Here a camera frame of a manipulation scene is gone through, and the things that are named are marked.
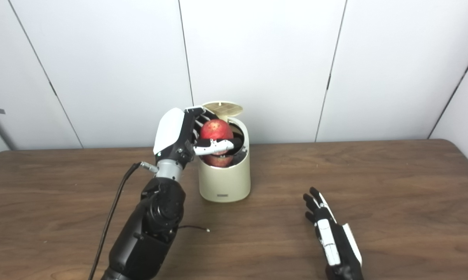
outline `black wire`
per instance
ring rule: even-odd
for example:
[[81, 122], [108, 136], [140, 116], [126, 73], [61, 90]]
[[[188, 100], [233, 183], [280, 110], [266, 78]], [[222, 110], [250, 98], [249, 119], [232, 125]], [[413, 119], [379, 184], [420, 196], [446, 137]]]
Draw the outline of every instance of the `black wire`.
[[206, 227], [198, 227], [198, 226], [190, 226], [190, 225], [180, 226], [177, 229], [183, 229], [183, 228], [193, 228], [193, 229], [199, 229], [199, 230], [210, 232], [210, 230], [207, 229]]
[[117, 195], [115, 196], [115, 200], [113, 201], [113, 205], [110, 208], [110, 214], [108, 214], [108, 218], [106, 218], [106, 224], [103, 228], [103, 234], [101, 234], [101, 240], [99, 241], [98, 251], [96, 253], [96, 257], [94, 259], [94, 263], [92, 264], [91, 273], [89, 274], [89, 279], [92, 280], [94, 277], [94, 273], [96, 272], [96, 267], [98, 266], [99, 257], [101, 256], [101, 251], [103, 250], [103, 245], [105, 243], [106, 234], [108, 232], [108, 228], [110, 227], [111, 218], [113, 217], [113, 213], [115, 212], [115, 208], [117, 207], [118, 200], [120, 199], [120, 195], [122, 194], [122, 190], [124, 190], [124, 184], [129, 179], [129, 177], [134, 173], [136, 169], [138, 169], [140, 163], [134, 163], [131, 168], [125, 173], [122, 182], [117, 190]]

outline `beige container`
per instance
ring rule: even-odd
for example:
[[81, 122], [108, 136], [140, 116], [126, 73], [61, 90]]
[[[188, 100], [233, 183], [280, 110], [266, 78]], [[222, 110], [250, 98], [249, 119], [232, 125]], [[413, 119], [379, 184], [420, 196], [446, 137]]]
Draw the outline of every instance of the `beige container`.
[[209, 166], [200, 159], [199, 181], [201, 196], [213, 202], [234, 202], [250, 194], [250, 138], [246, 126], [235, 119], [243, 107], [225, 101], [206, 103], [203, 106], [217, 114], [232, 128], [234, 137], [241, 135], [243, 147], [234, 154], [233, 165], [229, 167]]

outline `robotic hand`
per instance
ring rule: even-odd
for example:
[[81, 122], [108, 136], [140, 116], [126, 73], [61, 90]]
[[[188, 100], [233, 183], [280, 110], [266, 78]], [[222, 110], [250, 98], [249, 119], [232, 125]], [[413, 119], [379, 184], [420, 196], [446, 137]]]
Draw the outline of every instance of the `robotic hand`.
[[102, 280], [149, 280], [156, 276], [177, 234], [184, 214], [186, 193], [179, 184], [182, 170], [195, 155], [241, 147], [238, 138], [201, 140], [199, 131], [218, 119], [199, 106], [174, 108], [160, 120], [153, 152], [156, 165], [140, 165], [155, 173], [147, 183], [122, 232], [110, 251], [110, 264]]
[[362, 256], [348, 224], [339, 225], [326, 200], [315, 188], [303, 195], [311, 212], [305, 216], [315, 227], [315, 234], [322, 244], [328, 264], [328, 280], [363, 280]]

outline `open lid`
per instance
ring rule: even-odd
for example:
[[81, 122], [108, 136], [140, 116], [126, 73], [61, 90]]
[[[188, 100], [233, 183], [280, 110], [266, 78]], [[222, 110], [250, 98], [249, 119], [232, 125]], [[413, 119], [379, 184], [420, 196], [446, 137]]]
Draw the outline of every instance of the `open lid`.
[[227, 121], [228, 117], [234, 117], [243, 111], [241, 105], [229, 101], [212, 101], [204, 103], [203, 106], [215, 113], [219, 119]]

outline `wooden table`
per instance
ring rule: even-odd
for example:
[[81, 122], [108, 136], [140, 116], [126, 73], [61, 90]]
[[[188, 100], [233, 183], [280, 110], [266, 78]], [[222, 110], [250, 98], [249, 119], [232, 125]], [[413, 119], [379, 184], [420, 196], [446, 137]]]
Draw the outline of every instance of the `wooden table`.
[[[450, 142], [254, 145], [252, 191], [216, 204], [184, 171], [181, 229], [156, 279], [325, 279], [325, 259], [304, 218], [315, 186], [351, 225], [367, 280], [468, 279], [468, 161]], [[131, 163], [152, 149], [0, 153], [0, 280], [86, 279], [108, 210]], [[127, 182], [96, 278], [150, 173]]]

